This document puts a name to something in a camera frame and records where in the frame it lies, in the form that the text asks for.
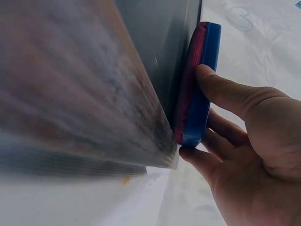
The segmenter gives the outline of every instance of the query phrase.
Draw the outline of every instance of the gray surface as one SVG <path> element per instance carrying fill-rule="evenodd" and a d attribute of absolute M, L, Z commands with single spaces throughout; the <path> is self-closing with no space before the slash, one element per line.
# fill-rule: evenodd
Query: gray surface
<path fill-rule="evenodd" d="M 199 0 L 115 0 L 172 124 L 179 75 L 198 21 Z"/>

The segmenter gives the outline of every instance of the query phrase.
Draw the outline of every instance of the knuckle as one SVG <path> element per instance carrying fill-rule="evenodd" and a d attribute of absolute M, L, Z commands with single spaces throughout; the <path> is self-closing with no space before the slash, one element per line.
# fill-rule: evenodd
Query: knuckle
<path fill-rule="evenodd" d="M 285 96 L 284 93 L 273 87 L 252 88 L 246 95 L 242 96 L 243 109 L 246 109 L 245 118 L 249 117 L 263 102 L 274 97 Z"/>

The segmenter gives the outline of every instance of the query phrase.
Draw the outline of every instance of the hand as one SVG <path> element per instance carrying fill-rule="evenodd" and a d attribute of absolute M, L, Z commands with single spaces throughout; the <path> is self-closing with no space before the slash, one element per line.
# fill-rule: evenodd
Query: hand
<path fill-rule="evenodd" d="M 301 102 L 274 88 L 197 69 L 205 96 L 245 121 L 247 133 L 210 111 L 202 143 L 181 157 L 209 183 L 228 226 L 301 225 Z"/>

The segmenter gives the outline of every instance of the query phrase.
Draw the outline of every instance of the finger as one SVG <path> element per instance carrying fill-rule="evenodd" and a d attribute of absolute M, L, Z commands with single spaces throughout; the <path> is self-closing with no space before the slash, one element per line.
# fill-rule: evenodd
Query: finger
<path fill-rule="evenodd" d="M 201 142 L 208 152 L 214 154 L 221 161 L 229 159 L 231 151 L 234 149 L 234 146 L 227 139 L 209 129 L 206 129 Z"/>
<path fill-rule="evenodd" d="M 242 120 L 261 102 L 273 97 L 287 97 L 278 89 L 255 88 L 221 78 L 206 65 L 197 68 L 197 80 L 204 95 L 211 102 L 233 112 Z"/>
<path fill-rule="evenodd" d="M 179 154 L 202 174 L 210 186 L 213 184 L 214 172 L 221 165 L 221 162 L 217 158 L 210 153 L 186 147 L 181 147 Z"/>
<path fill-rule="evenodd" d="M 217 134 L 226 138 L 234 146 L 242 146 L 249 142 L 246 132 L 238 125 L 219 116 L 213 109 L 210 109 L 207 126 Z"/>

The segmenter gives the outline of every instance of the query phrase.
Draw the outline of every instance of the white plastic sheet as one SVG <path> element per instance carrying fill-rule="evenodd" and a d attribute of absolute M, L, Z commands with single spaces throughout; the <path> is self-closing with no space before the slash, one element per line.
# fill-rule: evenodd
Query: white plastic sheet
<path fill-rule="evenodd" d="M 301 99 L 298 0 L 204 0 L 202 21 L 222 26 L 217 73 L 250 86 L 272 86 Z M 244 128 L 233 114 L 223 117 Z M 225 226 L 206 181 L 184 161 L 170 174 L 157 226 Z"/>

